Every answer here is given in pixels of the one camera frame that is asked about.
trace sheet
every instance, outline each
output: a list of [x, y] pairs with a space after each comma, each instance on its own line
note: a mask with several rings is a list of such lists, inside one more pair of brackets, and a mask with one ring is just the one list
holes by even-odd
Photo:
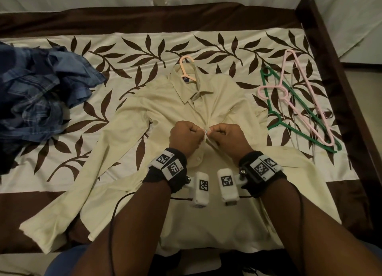
[[[327, 153], [307, 140], [289, 133], [288, 129], [282, 126], [269, 131], [267, 143], [269, 146], [292, 146], [299, 149], [316, 164], [329, 183], [358, 180], [348, 159], [336, 119], [332, 114], [326, 91], [322, 87], [321, 77], [302, 29], [112, 33], [10, 38], [2, 41], [13, 43], [15, 46], [41, 48], [65, 46], [83, 55], [107, 77], [103, 85], [93, 89], [93, 95], [87, 102], [71, 109], [62, 134], [39, 145], [29, 145], [17, 157], [10, 174], [2, 176], [1, 180], [0, 193], [8, 196], [9, 201], [12, 201], [9, 195], [24, 198], [24, 194], [34, 193], [37, 199], [40, 195], [36, 192], [43, 194], [50, 192], [53, 198], [68, 190], [97, 142], [100, 131], [109, 123], [118, 107], [157, 75], [168, 74], [179, 57], [186, 54], [195, 59], [202, 72], [222, 72], [230, 75], [236, 84], [245, 90], [247, 99], [252, 104], [267, 108], [265, 102], [256, 96], [257, 87], [262, 84], [260, 68], [270, 65], [275, 71], [280, 71], [285, 49], [292, 48], [297, 51], [308, 79], [313, 84], [315, 94], [325, 109], [333, 133], [343, 145], [343, 150], [335, 154]], [[304, 98], [309, 107], [313, 107], [307, 88], [301, 83], [301, 76], [295, 71], [292, 61], [287, 62], [286, 71], [288, 72], [286, 81], [301, 98]], [[274, 80], [269, 80], [269, 84], [275, 83]], [[272, 108], [283, 113], [283, 120], [287, 124], [301, 128], [304, 133], [309, 134], [290, 110], [278, 103], [277, 98], [277, 91], [274, 90], [271, 92]], [[270, 116], [269, 126], [274, 122], [275, 117]], [[136, 172], [144, 156], [145, 140], [148, 136], [150, 130], [113, 167], [99, 177], [96, 186]], [[360, 209], [359, 212], [362, 215], [365, 211]], [[13, 221], [11, 214], [6, 211], [3, 211], [3, 214], [7, 217], [7, 221]], [[76, 239], [81, 242], [86, 241], [85, 234]]]

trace shirt sleeve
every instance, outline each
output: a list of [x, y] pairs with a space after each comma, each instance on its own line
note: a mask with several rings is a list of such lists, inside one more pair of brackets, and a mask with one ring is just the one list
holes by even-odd
[[142, 100], [140, 94], [126, 100], [102, 130], [71, 189], [21, 224], [20, 229], [44, 253], [65, 244], [64, 232], [84, 205], [95, 180], [129, 151], [148, 129], [150, 119]]

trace brown border stripe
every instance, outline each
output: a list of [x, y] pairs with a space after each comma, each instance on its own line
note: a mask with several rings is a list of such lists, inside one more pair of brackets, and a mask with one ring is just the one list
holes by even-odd
[[[371, 221], [374, 225], [374, 234], [369, 239], [382, 246], [381, 157], [314, 0], [301, 0], [296, 8], [296, 15], [311, 46], [349, 159], [369, 199]], [[333, 186], [336, 185], [341, 188], [339, 182], [329, 185], [332, 194]]]
[[0, 14], [0, 37], [301, 28], [294, 10], [239, 3]]

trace pile of clothes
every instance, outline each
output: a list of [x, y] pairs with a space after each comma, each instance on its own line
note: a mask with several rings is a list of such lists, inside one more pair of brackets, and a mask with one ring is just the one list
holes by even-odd
[[65, 47], [17, 48], [0, 42], [0, 175], [30, 142], [63, 131], [64, 108], [91, 96], [105, 80]]

